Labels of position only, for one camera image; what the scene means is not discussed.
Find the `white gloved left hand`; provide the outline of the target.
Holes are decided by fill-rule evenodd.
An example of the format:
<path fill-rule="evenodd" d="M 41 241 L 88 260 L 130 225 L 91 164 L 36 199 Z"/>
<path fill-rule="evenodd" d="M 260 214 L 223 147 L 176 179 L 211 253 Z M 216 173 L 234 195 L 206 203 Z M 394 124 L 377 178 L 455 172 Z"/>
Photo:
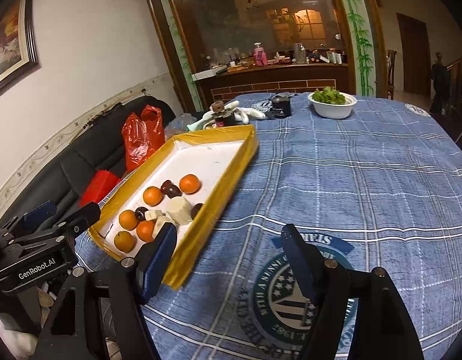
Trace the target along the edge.
<path fill-rule="evenodd" d="M 0 313 L 0 338 L 15 359 L 30 359 L 38 343 L 36 336 L 22 331 L 15 319 L 6 313 Z"/>

